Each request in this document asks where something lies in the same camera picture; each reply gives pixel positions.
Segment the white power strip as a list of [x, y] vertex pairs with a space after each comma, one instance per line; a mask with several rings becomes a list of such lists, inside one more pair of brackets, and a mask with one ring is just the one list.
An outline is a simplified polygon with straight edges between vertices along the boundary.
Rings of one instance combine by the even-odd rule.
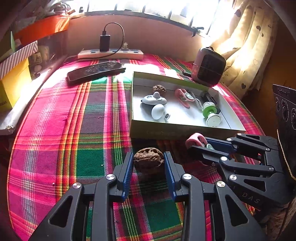
[[82, 50], [77, 58], [78, 59], [132, 59], [132, 60], [142, 60], [144, 54], [140, 50], [128, 49], [119, 50], [110, 49], [107, 52], [100, 52], [99, 49], [92, 50]]

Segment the cream heart curtain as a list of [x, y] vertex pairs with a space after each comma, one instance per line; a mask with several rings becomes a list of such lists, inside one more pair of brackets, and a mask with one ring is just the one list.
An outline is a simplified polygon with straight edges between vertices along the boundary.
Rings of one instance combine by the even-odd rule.
[[265, 1], [220, 1], [208, 33], [226, 59], [220, 79], [238, 98], [259, 90], [272, 54], [278, 16]]

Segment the green white cardboard tray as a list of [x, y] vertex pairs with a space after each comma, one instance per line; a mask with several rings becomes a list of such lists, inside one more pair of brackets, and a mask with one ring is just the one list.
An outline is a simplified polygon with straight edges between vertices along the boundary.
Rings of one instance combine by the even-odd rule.
[[[153, 94], [152, 87], [155, 85], [163, 85], [166, 88], [166, 95], [162, 97], [167, 100], [164, 107], [170, 114], [167, 122], [154, 120], [151, 116], [154, 105], [141, 102], [145, 96]], [[178, 88], [185, 89], [194, 97], [195, 101], [189, 102], [190, 108], [185, 108], [175, 97], [175, 90]], [[202, 113], [203, 92], [208, 92], [221, 110], [219, 115], [222, 121], [217, 127], [206, 125]], [[245, 128], [226, 101], [226, 97], [217, 90], [177, 78], [135, 72], [132, 79], [129, 132], [131, 138], [185, 140], [193, 133], [213, 138], [227, 138], [244, 133]]]

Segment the black smartphone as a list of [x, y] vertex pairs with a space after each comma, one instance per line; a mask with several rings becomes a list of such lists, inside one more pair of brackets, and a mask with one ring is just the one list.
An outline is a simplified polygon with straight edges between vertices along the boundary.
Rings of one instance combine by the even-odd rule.
[[109, 77], [124, 73], [125, 66], [117, 61], [107, 61], [86, 67], [81, 67], [67, 73], [67, 82], [70, 85], [81, 84], [99, 78]]

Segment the large brown walnut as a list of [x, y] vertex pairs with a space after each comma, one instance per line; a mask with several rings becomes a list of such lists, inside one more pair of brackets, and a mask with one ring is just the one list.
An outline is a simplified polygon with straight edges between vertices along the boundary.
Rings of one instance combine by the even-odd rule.
[[135, 169], [143, 174], [163, 173], [164, 154], [157, 148], [143, 148], [133, 156]]

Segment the pink black mini heater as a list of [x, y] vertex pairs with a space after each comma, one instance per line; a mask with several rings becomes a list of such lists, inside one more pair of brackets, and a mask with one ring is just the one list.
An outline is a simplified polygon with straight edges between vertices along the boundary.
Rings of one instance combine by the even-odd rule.
[[223, 75], [226, 60], [212, 47], [200, 48], [193, 63], [191, 78], [202, 85], [214, 87]]

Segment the pink cable clip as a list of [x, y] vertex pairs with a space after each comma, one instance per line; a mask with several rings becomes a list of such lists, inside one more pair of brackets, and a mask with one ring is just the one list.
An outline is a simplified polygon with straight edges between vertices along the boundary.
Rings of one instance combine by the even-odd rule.
[[185, 146], [187, 149], [191, 148], [192, 146], [199, 146], [204, 147], [207, 149], [214, 149], [211, 144], [209, 144], [206, 138], [201, 133], [194, 133], [192, 134], [186, 141]]
[[189, 102], [195, 101], [194, 97], [192, 97], [189, 92], [181, 88], [175, 90], [175, 97], [185, 108], [190, 108]]

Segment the white panda toy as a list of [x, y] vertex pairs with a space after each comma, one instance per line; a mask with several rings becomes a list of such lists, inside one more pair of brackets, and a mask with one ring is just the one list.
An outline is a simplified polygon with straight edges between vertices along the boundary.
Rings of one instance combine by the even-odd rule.
[[157, 104], [165, 105], [165, 104], [167, 104], [167, 100], [164, 97], [162, 97], [160, 95], [160, 93], [157, 92], [157, 91], [154, 92], [151, 95], [145, 96], [141, 100], [141, 102], [144, 103], [144, 104], [147, 104], [147, 105], [157, 105]]

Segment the striped box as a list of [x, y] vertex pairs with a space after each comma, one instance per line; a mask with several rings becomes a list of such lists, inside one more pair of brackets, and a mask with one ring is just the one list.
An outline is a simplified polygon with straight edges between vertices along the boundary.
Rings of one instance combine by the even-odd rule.
[[38, 51], [38, 41], [34, 41], [15, 53], [13, 53], [10, 57], [6, 58], [0, 64], [0, 79], [3, 79], [15, 66], [21, 63], [23, 60], [27, 59], [32, 54], [35, 54]]

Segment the plaid tablecloth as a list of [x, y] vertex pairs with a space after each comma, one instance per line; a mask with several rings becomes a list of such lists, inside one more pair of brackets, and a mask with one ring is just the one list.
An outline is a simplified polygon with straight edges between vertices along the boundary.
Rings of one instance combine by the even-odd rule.
[[[129, 137], [132, 71], [181, 77], [192, 64], [145, 54], [127, 60], [126, 73], [68, 86], [73, 69], [98, 61], [74, 62], [45, 82], [26, 113], [14, 141], [8, 170], [10, 220], [21, 240], [35, 228], [71, 184], [97, 182], [121, 164], [127, 152], [144, 147], [170, 151], [185, 161], [184, 143]], [[128, 199], [114, 204], [117, 240], [180, 240], [183, 204], [172, 201], [165, 178], [134, 172]]]

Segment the green white suction holder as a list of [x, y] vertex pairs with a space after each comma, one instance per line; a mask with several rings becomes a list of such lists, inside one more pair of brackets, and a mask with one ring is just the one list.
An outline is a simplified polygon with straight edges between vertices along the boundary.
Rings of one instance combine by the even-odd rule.
[[217, 127], [221, 123], [221, 116], [217, 114], [217, 108], [213, 102], [204, 102], [202, 113], [208, 127]]

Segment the orange tray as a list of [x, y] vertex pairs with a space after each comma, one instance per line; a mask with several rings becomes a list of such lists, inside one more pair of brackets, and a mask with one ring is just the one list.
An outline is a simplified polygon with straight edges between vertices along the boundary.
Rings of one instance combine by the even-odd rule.
[[70, 19], [69, 15], [49, 16], [14, 33], [14, 39], [19, 39], [24, 46], [28, 45], [36, 40], [67, 30]]

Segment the yellow box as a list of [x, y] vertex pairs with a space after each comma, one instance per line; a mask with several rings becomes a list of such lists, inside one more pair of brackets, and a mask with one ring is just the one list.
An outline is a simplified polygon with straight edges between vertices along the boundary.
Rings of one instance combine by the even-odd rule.
[[31, 81], [29, 60], [26, 58], [1, 79], [1, 113], [15, 106], [21, 93]]

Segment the small figurine on strip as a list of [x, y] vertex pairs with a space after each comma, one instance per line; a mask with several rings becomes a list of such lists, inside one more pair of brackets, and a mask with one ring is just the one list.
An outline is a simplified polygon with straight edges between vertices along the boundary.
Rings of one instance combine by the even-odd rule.
[[122, 47], [121, 47], [121, 50], [123, 50], [123, 51], [127, 51], [127, 50], [129, 50], [129, 48], [128, 48], [128, 43], [127, 43], [127, 42], [124, 42], [124, 43], [123, 43], [123, 45], [122, 45]]

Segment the green box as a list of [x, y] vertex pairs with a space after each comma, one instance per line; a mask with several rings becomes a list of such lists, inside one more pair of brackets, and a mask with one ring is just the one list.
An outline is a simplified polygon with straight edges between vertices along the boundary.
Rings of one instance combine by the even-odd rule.
[[15, 41], [12, 31], [7, 32], [0, 45], [0, 61], [4, 61], [6, 58], [10, 57], [15, 52]]

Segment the black battery pack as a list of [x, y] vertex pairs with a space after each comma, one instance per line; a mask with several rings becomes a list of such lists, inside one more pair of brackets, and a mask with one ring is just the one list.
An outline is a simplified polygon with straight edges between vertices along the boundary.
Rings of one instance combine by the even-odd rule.
[[216, 109], [217, 109], [217, 114], [219, 114], [221, 112], [217, 102], [215, 101], [215, 99], [212, 96], [210, 96], [210, 94], [208, 92], [203, 92], [201, 95], [201, 99], [202, 99], [203, 103], [213, 102], [215, 104]]

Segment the black charger adapter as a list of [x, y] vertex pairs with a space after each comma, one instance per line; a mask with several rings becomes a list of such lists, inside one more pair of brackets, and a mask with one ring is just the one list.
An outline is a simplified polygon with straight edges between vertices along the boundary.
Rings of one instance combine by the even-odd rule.
[[99, 50], [100, 52], [108, 52], [110, 46], [110, 35], [107, 35], [106, 30], [100, 35]]

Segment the small walnut in tray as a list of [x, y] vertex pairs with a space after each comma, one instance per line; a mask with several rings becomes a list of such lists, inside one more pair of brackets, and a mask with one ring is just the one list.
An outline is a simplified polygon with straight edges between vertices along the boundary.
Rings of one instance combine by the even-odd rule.
[[163, 85], [155, 85], [152, 87], [152, 92], [158, 92], [161, 96], [165, 96], [166, 95], [166, 88]]

